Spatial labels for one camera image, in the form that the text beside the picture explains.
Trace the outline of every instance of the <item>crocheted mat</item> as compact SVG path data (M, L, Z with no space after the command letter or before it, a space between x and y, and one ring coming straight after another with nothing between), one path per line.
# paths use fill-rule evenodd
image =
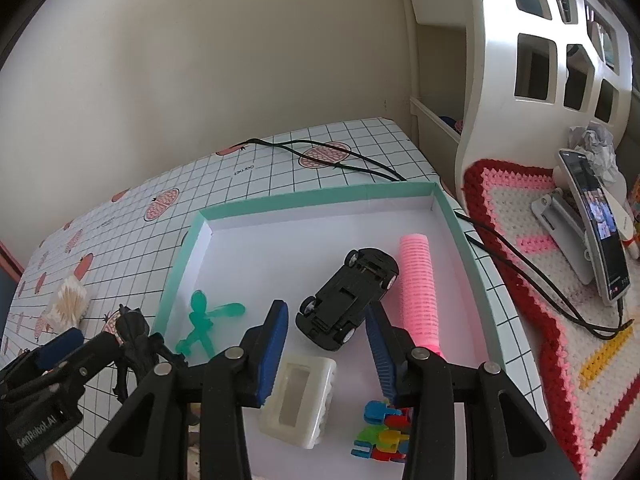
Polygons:
M531 202L554 189L551 174L543 168L479 160L465 173L469 215L503 234L588 322L615 327L616 308L602 303L594 282L585 286L578 280L531 212ZM478 234L489 248L523 266L494 236L482 229ZM627 263L631 288L625 309L635 314L640 264L629 259ZM516 272L498 261L495 265L517 309L540 336L540 348L534 352L554 436L581 478L612 479L640 439L640 329L633 324L611 341L597 339L557 314ZM546 285L545 290L562 304Z

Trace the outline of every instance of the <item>blue block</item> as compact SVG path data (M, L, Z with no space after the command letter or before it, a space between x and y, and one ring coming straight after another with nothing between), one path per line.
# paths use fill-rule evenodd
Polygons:
M364 440L354 440L353 445L361 447L363 449L352 449L351 454L360 458L371 458L371 451L373 450L373 444Z
M406 455L407 453L409 453L409 441L408 440L400 441L400 443L398 444L398 453L401 453L403 455Z
M402 415L402 411L390 408L379 400L370 400L364 407L364 421L367 424L384 424L387 415Z

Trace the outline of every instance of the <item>black cable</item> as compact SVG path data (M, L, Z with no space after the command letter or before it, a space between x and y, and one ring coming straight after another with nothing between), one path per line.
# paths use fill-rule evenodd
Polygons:
M324 146L331 150L337 150L338 152L348 153L349 155L353 155L356 158L366 160L367 162L370 162L371 164L376 165L377 167L382 168L385 171L388 171L389 173L391 173L391 175L380 173L379 171L370 170L369 168L359 168L357 166L348 166L347 164L341 164L340 162L329 162L327 160L322 160L321 158L315 158L314 156L306 155L305 153L300 153L297 150L294 150L293 148L291 148L290 146L287 146L287 144L293 144L295 142L307 142L309 144L314 144L316 146ZM369 158L368 156L364 156L359 153L352 152L351 150L341 148L340 146L332 146L330 144L326 144L325 142L317 142L316 140L310 140L310 139L286 140L285 142L269 142L268 140L262 140L262 139L247 139L244 142L239 142L238 144L236 144L236 146L241 146L242 144L259 144L261 146L269 146L270 148L283 148L284 150L287 150L288 152L291 152L297 156L300 156L301 158L312 160L313 162L322 164L323 166L333 166L334 168L342 168L344 170L359 171L361 173L369 173L375 176L386 178L387 180L390 180L392 182L406 182L406 179L404 176L399 174L397 171L391 169L390 167L386 166L385 164L382 164L382 162L378 162L376 160L373 160L372 158Z
M297 150L294 150L292 147L289 146L289 144L297 144L297 143L307 143L307 144L313 144L315 146L324 146L324 147L329 148L331 150L336 150L338 152L347 153L348 155L354 156L356 158L360 158L361 160L365 160L365 161L367 161L367 162L369 162L369 163L381 168L382 170L388 171L390 174L380 173L379 171L370 170L369 168L359 168L357 166L349 166L348 164L341 164L340 162L329 162L327 160L322 160L321 158L316 158L314 156L307 155L305 153L300 153ZM351 171L358 171L358 172L361 172L361 173L368 173L368 174L371 174L371 175L379 176L381 178L385 178L385 179L390 180L392 182L405 182L406 181L405 177L403 177L401 174L399 174L397 171L393 170L392 168L386 166L385 164L382 164L381 162L373 160L372 158L369 158L368 156L364 156L364 155L361 155L359 153L352 152L351 150L348 150L348 149L345 149L345 148L341 148L340 146L332 146L332 145L327 144L325 142L318 142L316 140L310 140L310 139L286 140L284 142L269 142L268 140L262 140L262 139L255 139L254 138L254 139L247 139L244 142L239 142L238 144L236 144L236 146L241 146L243 144L258 144L260 146L268 146L270 148L283 148L284 150L287 150L288 152L293 153L294 155L297 155L297 156L299 156L301 158L306 158L307 160L311 160L313 162L316 162L317 164L322 164L324 166L333 166L334 168L342 168L343 170L351 170ZM473 220L472 218L470 218L470 217L468 217L466 215L463 215L463 214L461 214L459 212L455 212L455 214L456 214L456 216L458 218L463 219L463 220L471 223L472 225L475 225L476 227L484 229L485 231L487 231L487 232L491 233L492 235L494 235L495 237L497 237L501 242L503 242L514 254L516 254L517 257L520 258L521 261L523 261L525 264L527 264L537 275L539 275L545 281L545 283L558 295L558 297L562 300L562 302L569 308L569 310L574 315L572 316L567 311L565 311L563 308L561 308L549 296L549 294L542 289L542 287L537 282L533 281L526 272L524 272L522 269L520 269L520 267L515 265L511 260L505 258L501 254L498 254L493 250L490 250L488 247L486 247L484 244L482 244L478 240L475 240L474 238L472 238L472 237L467 235L466 239L469 241L469 243L477 246L478 248L480 248L483 251L487 252L492 257L496 258L498 261L504 263L510 269L514 270L514 272L516 272L518 275L523 277L533 288L535 288L536 291L540 294L540 296L542 296L549 303L549 305L551 305L551 307L556 312L561 314L563 317L565 317L567 320L571 321L572 323L575 323L576 325L583 327L585 330L587 330L594 337L596 337L598 339L603 339L603 340L613 339L621 331L623 331L624 329L626 329L627 327L629 327L633 323L633 321L634 321L633 319L630 319L629 321L627 321L624 324L622 323L622 317L623 317L623 311L624 311L624 305L623 305L622 298L620 298L618 300L618 327L617 328L612 328L612 327L607 327L607 326L600 326L600 325L595 325L595 324L587 322L587 320L585 320L584 317L580 314L580 312L578 312L578 310L571 304L571 302L562 293L562 291L556 286L556 284L553 283L547 276L545 276L545 274L539 268L537 268L526 256L521 254L520 251L517 250L498 231L496 231L495 229L493 229L492 227L490 227L490 226L488 226L486 224L483 224L482 222L479 222L477 220ZM611 334L610 335L603 335L600 332L610 332Z
M477 222L477 221L469 218L468 216L465 216L465 215L460 214L458 212L455 212L455 213L456 213L456 216L458 216L459 218L461 218L461 219L463 219L463 220L465 220L465 221L467 221L467 222L469 222L469 223L471 223L473 225L477 225L478 227L486 229L491 234L495 235L501 241L503 241L505 243L505 245L507 245L507 247L510 248L510 250L513 251L514 254L516 254L517 257L519 257L523 262L525 262L537 275L539 275L545 281L545 283L547 283L547 285L549 285L553 289L553 291L560 297L562 302L571 310L571 312L575 315L575 317L571 316L564 309L560 308L560 306L540 287L539 284L537 284L535 281L533 281L526 272L524 272L520 267L516 266L511 260L505 258L501 254L495 253L495 251L490 250L488 247L486 247L484 244L482 244L478 240L475 240L474 238L470 237L469 235L466 235L466 239L469 241L469 243L471 243L471 244L475 245L476 247L482 249L483 251L485 251L488 254L490 254L492 257L496 258L498 261L504 263L510 269L514 270L517 274L519 274L521 277L523 277L525 280L527 280L527 282L533 288L536 289L536 291L540 294L540 296L542 296L551 305L551 307L553 307L553 309L556 312L558 312L559 314L561 314L562 316L567 318L569 321L575 323L576 325L583 327L585 330L587 330L594 337L597 337L598 339L603 339L603 340L613 339L613 338L615 338L615 336L617 336L620 332L622 332L624 329L629 327L634 322L633 319L630 319L626 323L624 323L624 324L622 323L622 316L623 316L623 311L624 311L622 298L620 298L618 300L618 326L617 326L617 328L594 325L592 323L587 322L587 320L584 319L584 317L580 314L580 312L578 312L578 310L571 304L571 302L566 298L566 296L556 287L556 285L548 277L546 277L543 274L543 272L539 268L537 268L528 258L526 258L523 254L520 253L520 251L518 251L515 247L513 247L508 242L508 240L506 240L500 233L498 233L497 231L495 231L491 227L489 227L489 226L487 226L485 224L482 224L482 222ZM596 330L600 331L600 332L611 332L612 334L611 335L603 335L603 334L600 334L599 332L596 332Z

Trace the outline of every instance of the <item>blue gripper pad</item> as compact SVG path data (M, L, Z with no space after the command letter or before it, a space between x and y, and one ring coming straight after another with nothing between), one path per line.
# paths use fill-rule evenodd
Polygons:
M371 307L367 307L365 320L367 338L369 339L369 346L371 347L373 361L376 364L376 371L378 372L378 380L380 381L382 394L389 399L391 404L394 404L397 395L396 366L391 360L391 355L386 348L385 340Z
M70 328L46 345L34 350L38 353L36 366L39 370L51 370L71 352L82 346L83 343L84 336L82 332L77 328Z
M258 358L253 364L257 373L255 395L259 406L271 395L288 329L287 304L282 300L273 300L254 348L254 355Z

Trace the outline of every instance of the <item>toy car wheel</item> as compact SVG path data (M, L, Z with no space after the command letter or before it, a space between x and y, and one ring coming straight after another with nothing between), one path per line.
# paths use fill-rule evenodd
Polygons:
M398 276L396 274L394 274L391 278L388 278L386 280L382 280L380 282L380 287L382 287L385 290L389 290L391 288L391 286L396 282L396 278Z
M344 338L342 338L342 344L345 344L349 339L351 339L351 336L356 332L356 329L352 328L351 330L349 330L345 335Z
M309 296L305 301L300 305L300 314L306 316L307 314L311 314L316 309L316 297Z
M358 261L359 257L360 253L356 249L354 249L353 251L349 251L349 254L347 254L347 257L344 259L344 264L347 267L353 267Z

